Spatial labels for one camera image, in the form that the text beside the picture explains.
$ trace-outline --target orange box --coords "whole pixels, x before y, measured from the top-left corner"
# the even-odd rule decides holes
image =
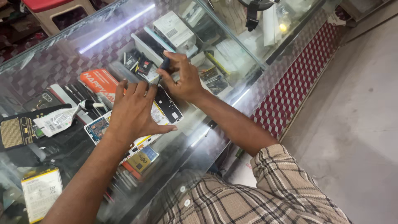
[[[118,81],[106,69],[84,72],[80,74],[80,80],[100,96],[108,107],[113,108]]]

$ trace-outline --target checkered wall panel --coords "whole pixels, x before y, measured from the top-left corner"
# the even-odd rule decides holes
[[[341,39],[340,27],[325,22],[250,116],[279,139]]]

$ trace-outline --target left hand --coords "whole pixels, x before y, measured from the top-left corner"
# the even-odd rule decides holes
[[[176,131],[175,125],[158,125],[151,116],[152,104],[158,87],[153,84],[145,95],[148,84],[144,81],[129,84],[123,96],[127,80],[116,87],[115,102],[109,127],[104,138],[113,140],[128,150],[137,138]]]

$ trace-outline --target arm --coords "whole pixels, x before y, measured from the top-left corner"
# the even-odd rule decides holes
[[[171,59],[172,70],[179,70],[180,80],[175,83],[168,72],[158,69],[170,92],[195,104],[210,116],[225,132],[228,138],[252,157],[260,149],[278,144],[268,131],[257,126],[252,120],[227,103],[203,89],[198,70],[188,63],[185,55],[165,52]]]
[[[133,83],[123,96],[126,84],[127,81],[123,81],[117,86],[106,134],[66,186],[42,224],[94,223],[102,195],[130,144],[142,136],[176,130],[174,125],[156,124],[151,117],[156,85],[152,85],[145,96],[148,85],[145,82]]]
[[[201,87],[198,71],[186,56],[165,54],[172,59],[171,71],[180,73],[180,80],[175,83],[166,71],[158,69],[170,92],[212,117],[233,143],[253,157],[257,188],[273,196],[273,203],[282,201],[308,222],[349,223],[346,215],[267,131]]]

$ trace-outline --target screwdriver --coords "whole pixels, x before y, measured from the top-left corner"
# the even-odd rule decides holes
[[[160,66],[160,68],[163,69],[163,70],[166,70],[166,69],[169,68],[169,66],[170,66],[170,58],[167,57],[167,58],[165,58],[163,60],[163,63]],[[162,77],[159,75],[159,80],[158,80],[158,84],[157,85],[159,85],[161,79],[162,79]]]

